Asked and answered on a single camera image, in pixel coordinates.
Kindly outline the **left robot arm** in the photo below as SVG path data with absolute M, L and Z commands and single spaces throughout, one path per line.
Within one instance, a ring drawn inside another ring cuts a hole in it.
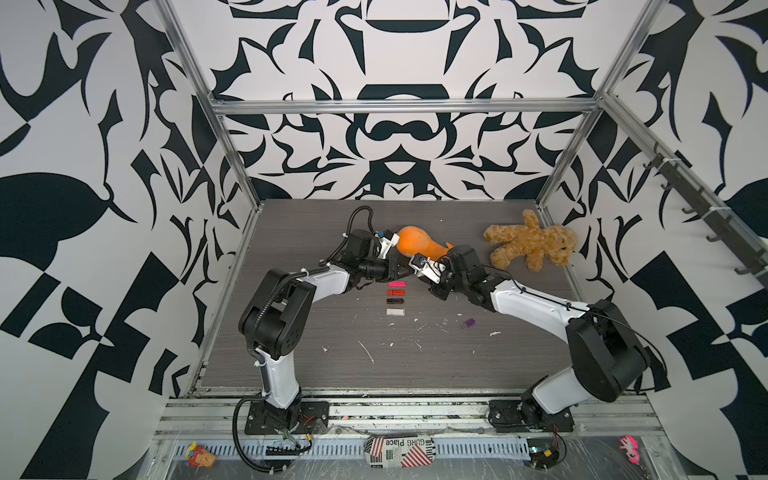
M 313 268 L 269 270 L 245 307 L 238 324 L 246 351 L 262 377 L 266 408 L 288 416 L 301 403 L 293 352 L 304 333 L 314 303 L 360 290 L 372 283 L 407 275 L 398 247 L 404 236 L 373 228 L 373 209 L 350 214 L 339 245 Z

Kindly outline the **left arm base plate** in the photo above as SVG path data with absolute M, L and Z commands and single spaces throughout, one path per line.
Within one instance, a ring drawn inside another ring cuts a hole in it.
M 329 410 L 330 404 L 325 401 L 299 400 L 286 409 L 279 409 L 264 399 L 257 399 L 249 407 L 244 432 L 246 435 L 319 432 L 328 426 Z

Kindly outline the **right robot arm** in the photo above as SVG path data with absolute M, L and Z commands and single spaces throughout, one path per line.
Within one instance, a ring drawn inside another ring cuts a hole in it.
M 427 279 L 432 295 L 460 293 L 470 303 L 540 328 L 563 341 L 571 365 L 526 392 L 533 412 L 554 416 L 584 400 L 613 402 L 651 367 L 649 349 L 607 301 L 571 301 L 523 285 L 506 271 L 484 265 L 467 245 L 437 260 L 421 254 L 410 266 Z

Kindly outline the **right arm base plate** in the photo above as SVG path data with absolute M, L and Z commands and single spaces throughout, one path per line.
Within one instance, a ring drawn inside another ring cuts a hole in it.
M 533 400 L 490 401 L 487 419 L 499 433 L 569 433 L 575 425 L 568 408 L 549 414 Z

